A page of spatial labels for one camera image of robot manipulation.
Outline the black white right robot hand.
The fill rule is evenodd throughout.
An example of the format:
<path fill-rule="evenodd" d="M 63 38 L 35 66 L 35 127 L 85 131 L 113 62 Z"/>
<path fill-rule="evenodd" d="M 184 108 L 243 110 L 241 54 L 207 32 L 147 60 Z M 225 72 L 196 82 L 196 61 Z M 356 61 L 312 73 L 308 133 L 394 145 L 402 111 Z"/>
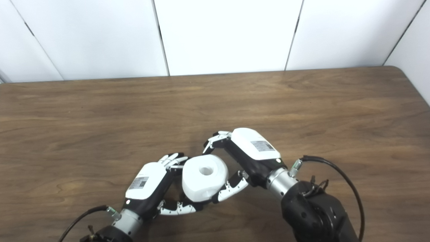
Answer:
<path fill-rule="evenodd" d="M 204 143 L 202 154 L 208 155 L 215 149 L 225 150 L 242 168 L 212 197 L 215 203 L 230 198 L 248 185 L 269 190 L 281 200 L 296 183 L 289 177 L 280 152 L 255 130 L 218 131 Z"/>

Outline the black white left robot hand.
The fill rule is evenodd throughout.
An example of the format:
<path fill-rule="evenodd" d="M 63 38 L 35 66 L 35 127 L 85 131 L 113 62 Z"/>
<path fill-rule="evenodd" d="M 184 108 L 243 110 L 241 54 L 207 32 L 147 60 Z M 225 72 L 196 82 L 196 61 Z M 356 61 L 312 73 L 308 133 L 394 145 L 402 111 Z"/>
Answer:
<path fill-rule="evenodd" d="M 164 195 L 174 178 L 182 174 L 188 159 L 184 153 L 171 153 L 145 164 L 126 190 L 122 208 L 137 214 L 143 221 L 154 219 L 159 214 L 180 215 L 200 210 L 193 204 L 169 204 L 164 200 Z"/>

